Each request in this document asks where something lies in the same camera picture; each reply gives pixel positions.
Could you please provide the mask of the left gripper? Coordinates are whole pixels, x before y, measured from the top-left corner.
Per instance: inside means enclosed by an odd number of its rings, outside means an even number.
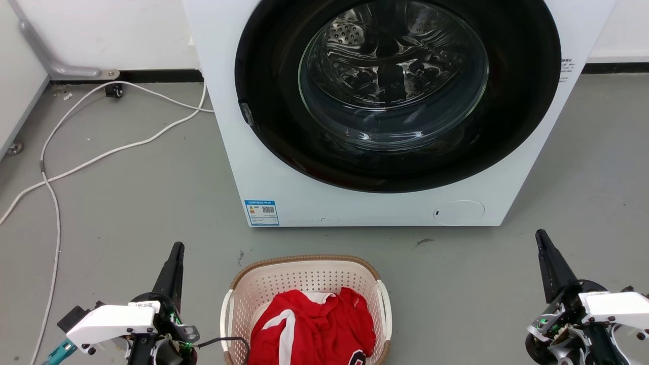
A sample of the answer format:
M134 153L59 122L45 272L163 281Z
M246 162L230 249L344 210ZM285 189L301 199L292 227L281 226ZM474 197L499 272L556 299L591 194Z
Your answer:
M176 242L152 293L126 305L94 309L66 334L78 349L93 355L103 342L125 340L127 365L197 365L195 326L181 321L185 245Z

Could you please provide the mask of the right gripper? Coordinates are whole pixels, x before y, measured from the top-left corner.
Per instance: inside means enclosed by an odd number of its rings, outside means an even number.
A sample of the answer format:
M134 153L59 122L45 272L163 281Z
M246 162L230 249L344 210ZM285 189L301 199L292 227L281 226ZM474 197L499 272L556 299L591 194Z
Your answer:
M535 232L549 305L527 328L526 351L538 365L633 365L616 333L626 326L649 341L649 296L626 287L611 293L578 280L544 229Z

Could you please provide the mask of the beige perforated laundry basket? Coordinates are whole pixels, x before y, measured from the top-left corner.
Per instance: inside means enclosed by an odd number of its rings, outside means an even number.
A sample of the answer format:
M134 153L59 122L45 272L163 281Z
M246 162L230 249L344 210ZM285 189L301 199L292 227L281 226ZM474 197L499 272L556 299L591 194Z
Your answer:
M339 293L350 288L367 301L376 334L367 365L383 365L392 335L391 300L379 273L352 255L298 255L252 263L231 282L220 313L220 336L250 339L254 325L274 296L290 289L307 293Z

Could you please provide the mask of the blue energy label sticker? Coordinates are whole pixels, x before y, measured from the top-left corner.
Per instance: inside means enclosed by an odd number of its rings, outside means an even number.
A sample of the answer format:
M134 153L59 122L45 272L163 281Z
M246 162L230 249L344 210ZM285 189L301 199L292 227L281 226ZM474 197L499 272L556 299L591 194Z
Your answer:
M251 227L280 226L274 200L245 200L244 203Z

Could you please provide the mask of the round white filter cover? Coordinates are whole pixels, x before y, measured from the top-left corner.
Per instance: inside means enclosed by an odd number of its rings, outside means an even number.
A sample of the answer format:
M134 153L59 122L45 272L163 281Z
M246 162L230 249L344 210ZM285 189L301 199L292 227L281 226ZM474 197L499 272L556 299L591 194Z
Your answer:
M477 226L484 213L482 203L457 200L438 206L433 218L442 226Z

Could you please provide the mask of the white front-load washing machine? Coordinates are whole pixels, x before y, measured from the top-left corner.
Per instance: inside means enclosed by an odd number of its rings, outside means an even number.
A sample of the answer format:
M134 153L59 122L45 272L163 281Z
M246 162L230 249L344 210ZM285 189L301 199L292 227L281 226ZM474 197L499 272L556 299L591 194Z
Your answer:
M453 184L385 194L341 189L299 173L270 152L246 123L237 102L234 67L243 29L260 1L183 0L183 5L241 205L245 209L245 200L274 200L278 227L442 226L434 211L457 200L485 206L477 226L500 226L617 2L545 0L558 27L561 60L572 59L575 69L568 82L559 83L549 111L519 147Z

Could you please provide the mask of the red and white garment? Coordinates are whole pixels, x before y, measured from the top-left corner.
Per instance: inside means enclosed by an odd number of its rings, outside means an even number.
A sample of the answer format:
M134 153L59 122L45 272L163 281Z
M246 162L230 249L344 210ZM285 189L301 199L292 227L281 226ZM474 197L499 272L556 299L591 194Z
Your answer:
M375 341L364 296L292 289L258 317L246 365L369 365Z

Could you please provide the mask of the black round washer door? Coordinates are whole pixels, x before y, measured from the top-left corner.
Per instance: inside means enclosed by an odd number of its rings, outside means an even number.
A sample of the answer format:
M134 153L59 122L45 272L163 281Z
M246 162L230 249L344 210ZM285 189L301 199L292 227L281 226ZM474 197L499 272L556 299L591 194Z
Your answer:
M237 102L270 152L324 184L436 189L490 168L558 92L545 0L261 0Z

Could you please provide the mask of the grey floor pipe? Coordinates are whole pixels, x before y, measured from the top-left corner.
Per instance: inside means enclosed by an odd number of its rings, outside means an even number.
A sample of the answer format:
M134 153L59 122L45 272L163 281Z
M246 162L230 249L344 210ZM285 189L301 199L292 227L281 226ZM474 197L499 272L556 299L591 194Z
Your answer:
M38 31L28 21L25 12L19 6L18 0L7 0L14 14L18 17L19 32L23 35L35 56L46 70L52 81L113 81L120 77L117 69L102 69L71 65L58 59L48 48Z

